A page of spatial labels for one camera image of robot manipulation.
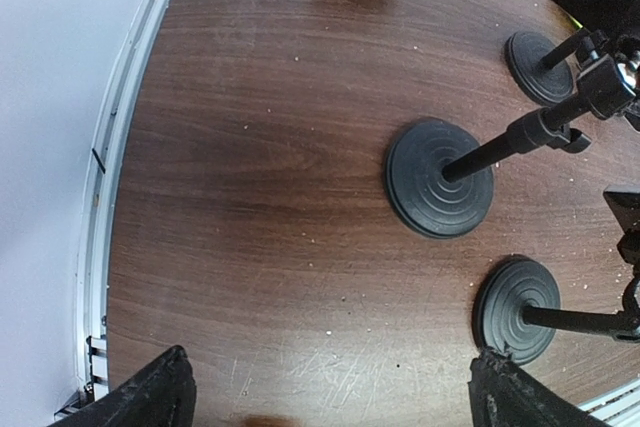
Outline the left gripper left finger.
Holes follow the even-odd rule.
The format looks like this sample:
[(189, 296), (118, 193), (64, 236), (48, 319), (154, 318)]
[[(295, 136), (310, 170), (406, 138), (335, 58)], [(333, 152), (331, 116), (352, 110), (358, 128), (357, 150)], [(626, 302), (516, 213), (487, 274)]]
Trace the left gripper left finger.
[(193, 424), (196, 383), (185, 349), (174, 345), (100, 400), (56, 426), (184, 426)]

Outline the tall black phone stand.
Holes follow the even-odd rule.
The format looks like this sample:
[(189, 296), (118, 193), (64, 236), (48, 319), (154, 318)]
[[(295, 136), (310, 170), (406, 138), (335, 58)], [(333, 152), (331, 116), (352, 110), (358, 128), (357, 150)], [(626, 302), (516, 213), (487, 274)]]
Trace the tall black phone stand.
[(411, 125), (394, 140), (386, 157), (385, 188), (409, 228), (436, 239), (471, 232), (493, 200), (492, 166), (541, 147), (583, 152), (591, 140), (571, 123), (587, 113), (599, 120), (623, 116), (639, 125), (638, 29), (612, 38), (590, 32), (566, 61), (574, 80), (571, 96), (552, 107), (540, 105), (485, 144), (436, 118)]

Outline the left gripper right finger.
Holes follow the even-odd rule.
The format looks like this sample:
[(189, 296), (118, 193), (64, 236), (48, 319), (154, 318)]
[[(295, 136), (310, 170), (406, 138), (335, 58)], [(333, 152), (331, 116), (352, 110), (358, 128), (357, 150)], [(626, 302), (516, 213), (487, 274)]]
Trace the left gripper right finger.
[(603, 426), (491, 348), (470, 365), (468, 382), (475, 426)]

